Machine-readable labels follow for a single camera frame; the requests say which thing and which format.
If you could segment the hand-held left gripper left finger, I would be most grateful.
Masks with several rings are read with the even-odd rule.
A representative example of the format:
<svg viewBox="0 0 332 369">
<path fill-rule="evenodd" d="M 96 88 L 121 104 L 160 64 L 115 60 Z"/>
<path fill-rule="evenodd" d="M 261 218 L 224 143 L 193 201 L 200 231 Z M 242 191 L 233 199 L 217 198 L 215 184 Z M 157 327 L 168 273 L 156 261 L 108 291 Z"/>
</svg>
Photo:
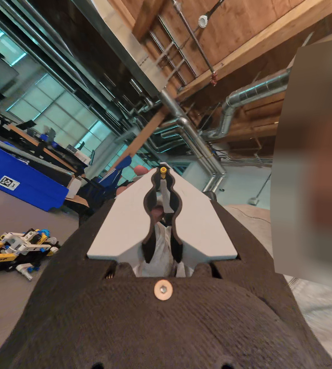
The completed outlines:
<svg viewBox="0 0 332 369">
<path fill-rule="evenodd" d="M 154 218 L 145 210 L 145 196 L 153 189 L 156 169 L 142 176 L 118 195 L 94 238 L 87 257 L 95 261 L 126 262 L 134 269 L 154 255 L 156 235 Z"/>
</svg>

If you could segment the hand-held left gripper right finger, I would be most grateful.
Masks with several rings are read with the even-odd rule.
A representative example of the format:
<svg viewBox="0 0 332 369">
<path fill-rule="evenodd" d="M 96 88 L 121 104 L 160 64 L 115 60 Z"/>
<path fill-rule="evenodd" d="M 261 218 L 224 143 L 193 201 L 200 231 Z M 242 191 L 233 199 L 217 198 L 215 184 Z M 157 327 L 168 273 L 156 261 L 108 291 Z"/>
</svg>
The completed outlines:
<svg viewBox="0 0 332 369">
<path fill-rule="evenodd" d="M 234 260 L 238 252 L 204 193 L 166 166 L 167 188 L 173 214 L 165 214 L 171 227 L 171 252 L 176 262 L 194 269 L 200 263 Z"/>
</svg>

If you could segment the grey lego beam yellow pin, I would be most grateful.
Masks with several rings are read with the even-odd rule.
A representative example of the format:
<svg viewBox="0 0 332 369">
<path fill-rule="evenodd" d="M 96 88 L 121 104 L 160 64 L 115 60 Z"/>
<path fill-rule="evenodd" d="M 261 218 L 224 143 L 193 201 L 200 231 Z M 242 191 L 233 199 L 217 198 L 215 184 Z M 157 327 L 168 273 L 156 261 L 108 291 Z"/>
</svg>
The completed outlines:
<svg viewBox="0 0 332 369">
<path fill-rule="evenodd" d="M 170 206 L 170 191 L 167 188 L 166 174 L 167 167 L 160 168 L 160 192 L 162 195 L 163 210 L 166 214 L 173 214 L 174 210 Z"/>
</svg>

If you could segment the yellow white lego vehicle model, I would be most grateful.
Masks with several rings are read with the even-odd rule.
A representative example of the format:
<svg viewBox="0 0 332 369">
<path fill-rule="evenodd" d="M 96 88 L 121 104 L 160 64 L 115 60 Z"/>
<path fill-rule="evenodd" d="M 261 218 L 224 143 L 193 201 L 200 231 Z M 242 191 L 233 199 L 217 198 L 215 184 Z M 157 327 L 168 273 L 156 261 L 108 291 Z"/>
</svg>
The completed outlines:
<svg viewBox="0 0 332 369">
<path fill-rule="evenodd" d="M 14 271 L 17 265 L 24 263 L 41 266 L 47 256 L 53 256 L 60 248 L 57 238 L 52 237 L 48 229 L 3 233 L 0 235 L 0 271 Z"/>
</svg>

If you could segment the white lego beam piece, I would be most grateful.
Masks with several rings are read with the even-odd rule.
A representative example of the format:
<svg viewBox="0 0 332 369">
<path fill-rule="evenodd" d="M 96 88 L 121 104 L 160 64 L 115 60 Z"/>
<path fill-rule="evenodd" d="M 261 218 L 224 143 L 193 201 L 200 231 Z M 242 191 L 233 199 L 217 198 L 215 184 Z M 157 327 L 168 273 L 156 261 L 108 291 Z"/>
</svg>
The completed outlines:
<svg viewBox="0 0 332 369">
<path fill-rule="evenodd" d="M 24 276 L 28 281 L 31 281 L 33 279 L 32 272 L 39 271 L 40 266 L 33 265 L 31 263 L 24 263 L 19 264 L 15 267 L 15 270 L 20 273 L 22 276 Z"/>
</svg>

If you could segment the blue striped jacket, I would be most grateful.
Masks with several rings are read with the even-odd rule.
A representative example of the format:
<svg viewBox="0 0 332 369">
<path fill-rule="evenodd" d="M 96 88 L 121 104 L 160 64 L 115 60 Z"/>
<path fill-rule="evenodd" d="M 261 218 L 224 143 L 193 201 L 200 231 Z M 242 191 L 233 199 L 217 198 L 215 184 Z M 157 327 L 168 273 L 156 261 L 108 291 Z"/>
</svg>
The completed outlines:
<svg viewBox="0 0 332 369">
<path fill-rule="evenodd" d="M 89 208 L 97 209 L 105 201 L 115 197 L 122 170 L 127 168 L 131 161 L 132 158 L 128 155 L 113 169 L 106 172 L 103 177 L 84 178 L 86 184 L 79 190 L 79 195 L 87 201 Z"/>
</svg>

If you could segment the cardboard box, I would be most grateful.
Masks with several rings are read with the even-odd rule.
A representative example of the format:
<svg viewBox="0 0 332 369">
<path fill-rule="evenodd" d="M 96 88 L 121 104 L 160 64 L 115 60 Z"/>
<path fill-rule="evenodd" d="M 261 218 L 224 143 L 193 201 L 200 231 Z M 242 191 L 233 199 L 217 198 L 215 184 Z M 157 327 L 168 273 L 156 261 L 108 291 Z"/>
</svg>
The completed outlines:
<svg viewBox="0 0 332 369">
<path fill-rule="evenodd" d="M 67 186 L 68 193 L 65 200 L 69 203 L 83 205 L 84 207 L 89 208 L 87 200 L 77 194 L 80 188 L 81 180 L 78 178 L 72 178 Z"/>
</svg>

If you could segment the silver ceiling pipe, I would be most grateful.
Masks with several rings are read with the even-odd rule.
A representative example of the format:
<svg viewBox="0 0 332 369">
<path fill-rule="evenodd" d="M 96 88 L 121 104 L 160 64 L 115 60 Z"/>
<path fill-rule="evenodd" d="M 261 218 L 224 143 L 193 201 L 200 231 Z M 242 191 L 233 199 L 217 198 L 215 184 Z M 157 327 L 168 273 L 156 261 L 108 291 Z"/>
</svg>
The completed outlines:
<svg viewBox="0 0 332 369">
<path fill-rule="evenodd" d="M 198 134 L 196 127 L 187 117 L 187 114 L 181 109 L 176 100 L 169 94 L 168 90 L 164 88 L 159 93 L 159 99 L 165 108 L 171 113 L 173 119 L 161 124 L 154 134 L 160 134 L 166 138 L 166 133 L 172 130 L 183 138 L 189 148 L 199 156 L 199 160 L 211 174 L 211 178 L 205 185 L 203 192 L 216 192 L 225 178 L 225 170 L 220 162 L 213 155 L 204 139 Z"/>
</svg>

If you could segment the wooden work table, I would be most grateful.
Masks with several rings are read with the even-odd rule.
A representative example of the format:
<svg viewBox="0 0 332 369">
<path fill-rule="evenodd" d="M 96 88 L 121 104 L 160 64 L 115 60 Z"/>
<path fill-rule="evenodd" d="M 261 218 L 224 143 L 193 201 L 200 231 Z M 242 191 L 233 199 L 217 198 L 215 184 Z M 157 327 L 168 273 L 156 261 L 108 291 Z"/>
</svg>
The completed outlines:
<svg viewBox="0 0 332 369">
<path fill-rule="evenodd" d="M 85 177 L 87 165 L 54 140 L 49 141 L 46 133 L 39 133 L 33 120 L 18 124 L 0 113 L 0 137 L 22 151 L 74 172 L 75 176 Z"/>
</svg>

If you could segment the blue plastic bin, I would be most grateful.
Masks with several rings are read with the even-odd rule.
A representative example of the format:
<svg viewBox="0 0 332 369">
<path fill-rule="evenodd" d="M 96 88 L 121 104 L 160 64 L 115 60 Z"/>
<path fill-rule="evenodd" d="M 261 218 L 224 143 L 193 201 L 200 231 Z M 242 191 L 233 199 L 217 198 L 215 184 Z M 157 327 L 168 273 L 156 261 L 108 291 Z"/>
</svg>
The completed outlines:
<svg viewBox="0 0 332 369">
<path fill-rule="evenodd" d="M 67 187 L 47 177 L 2 148 L 0 141 L 0 191 L 41 210 L 60 208 L 69 192 Z"/>
</svg>

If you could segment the black sprinkler pipe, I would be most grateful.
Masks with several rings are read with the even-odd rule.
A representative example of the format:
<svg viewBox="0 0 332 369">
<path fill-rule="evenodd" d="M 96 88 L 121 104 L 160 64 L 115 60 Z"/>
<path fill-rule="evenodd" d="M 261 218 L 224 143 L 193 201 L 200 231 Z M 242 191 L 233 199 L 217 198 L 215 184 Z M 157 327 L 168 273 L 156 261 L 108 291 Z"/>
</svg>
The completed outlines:
<svg viewBox="0 0 332 369">
<path fill-rule="evenodd" d="M 208 69 L 211 72 L 211 78 L 210 78 L 210 83 L 212 86 L 216 86 L 217 84 L 217 72 L 215 71 L 214 67 L 211 65 L 210 61 L 208 60 L 202 46 L 200 45 L 199 40 L 197 39 L 195 32 L 192 30 L 190 24 L 188 23 L 186 17 L 184 16 L 182 10 L 181 10 L 181 3 L 177 2 L 176 0 L 172 0 L 173 3 L 173 8 L 175 9 L 177 15 L 180 17 L 183 25 L 186 27 L 190 37 L 193 39 L 194 43 L 197 46 L 197 49 L 199 50 L 202 58 L 204 59 L 206 65 L 208 66 Z"/>
</svg>

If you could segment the silver ventilation duct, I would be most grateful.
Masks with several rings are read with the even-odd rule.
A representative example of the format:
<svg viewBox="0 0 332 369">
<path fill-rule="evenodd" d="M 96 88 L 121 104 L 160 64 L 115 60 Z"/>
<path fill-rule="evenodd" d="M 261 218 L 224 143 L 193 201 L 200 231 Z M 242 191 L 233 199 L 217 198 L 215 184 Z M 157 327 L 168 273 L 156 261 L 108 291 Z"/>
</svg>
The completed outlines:
<svg viewBox="0 0 332 369">
<path fill-rule="evenodd" d="M 282 69 L 231 93 L 222 105 L 219 126 L 200 131 L 205 140 L 217 140 L 227 136 L 236 110 L 244 105 L 285 91 L 288 87 L 292 67 Z"/>
</svg>

